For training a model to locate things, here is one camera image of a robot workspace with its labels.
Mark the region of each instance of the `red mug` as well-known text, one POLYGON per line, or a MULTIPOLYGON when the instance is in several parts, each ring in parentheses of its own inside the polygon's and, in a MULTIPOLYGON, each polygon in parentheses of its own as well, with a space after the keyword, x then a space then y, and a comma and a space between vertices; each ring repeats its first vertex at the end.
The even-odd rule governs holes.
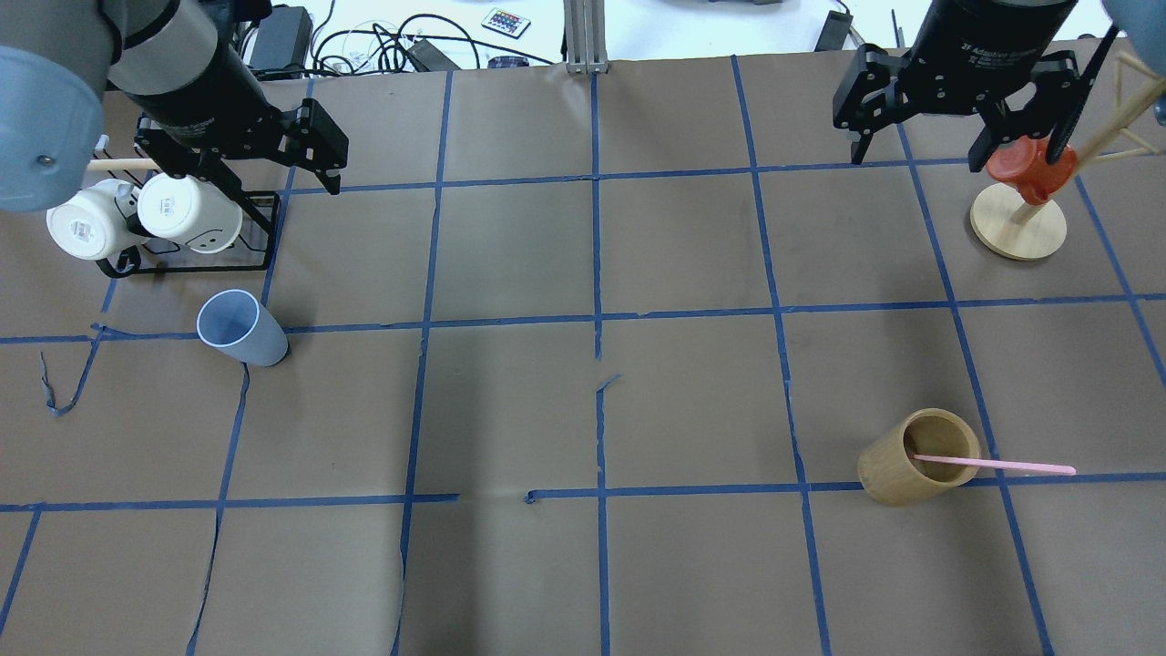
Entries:
POLYGON ((1073 177, 1077 154, 1072 146, 1055 164, 1045 162, 1048 139, 1017 139, 1009 148, 1000 148, 988 160, 988 175, 1020 191, 1030 205, 1042 205, 1073 177))

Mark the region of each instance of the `blue cup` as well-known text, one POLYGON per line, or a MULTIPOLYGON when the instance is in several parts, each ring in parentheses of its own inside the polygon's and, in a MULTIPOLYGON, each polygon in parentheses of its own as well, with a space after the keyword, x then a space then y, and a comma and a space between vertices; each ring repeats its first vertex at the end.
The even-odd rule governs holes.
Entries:
POLYGON ((246 289, 226 289, 210 297, 195 320, 198 339, 226 355, 271 367, 288 353, 283 327, 246 289))

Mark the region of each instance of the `metal bracket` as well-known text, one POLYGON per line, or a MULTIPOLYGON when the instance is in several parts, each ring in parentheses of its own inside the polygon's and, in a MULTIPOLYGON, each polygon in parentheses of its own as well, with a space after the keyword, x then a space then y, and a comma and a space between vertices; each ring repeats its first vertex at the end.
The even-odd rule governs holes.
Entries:
POLYGON ((563 0, 567 72, 607 72, 603 0, 563 0))

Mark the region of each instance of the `wooden cup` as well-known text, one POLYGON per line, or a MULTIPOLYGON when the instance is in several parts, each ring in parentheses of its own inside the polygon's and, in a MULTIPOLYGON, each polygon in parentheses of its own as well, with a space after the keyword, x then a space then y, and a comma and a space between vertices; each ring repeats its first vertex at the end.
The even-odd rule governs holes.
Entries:
POLYGON ((858 480, 874 501, 907 506, 962 486, 978 467, 920 463, 911 456, 979 458, 979 439, 960 417, 928 408, 913 412, 858 457, 858 480))

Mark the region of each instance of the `pink straw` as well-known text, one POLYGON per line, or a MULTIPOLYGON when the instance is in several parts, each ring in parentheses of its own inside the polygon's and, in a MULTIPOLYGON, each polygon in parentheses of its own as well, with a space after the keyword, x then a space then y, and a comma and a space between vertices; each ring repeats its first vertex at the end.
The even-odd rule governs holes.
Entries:
POLYGON ((1077 473, 1075 467, 1068 465, 1044 465, 1040 463, 1010 463, 1007 460, 979 460, 976 458, 953 458, 949 456, 923 456, 916 453, 912 456, 915 460, 925 463, 942 463, 944 465, 967 465, 969 467, 992 467, 996 470, 1019 470, 1021 472, 1039 472, 1041 474, 1062 474, 1073 477, 1077 473))

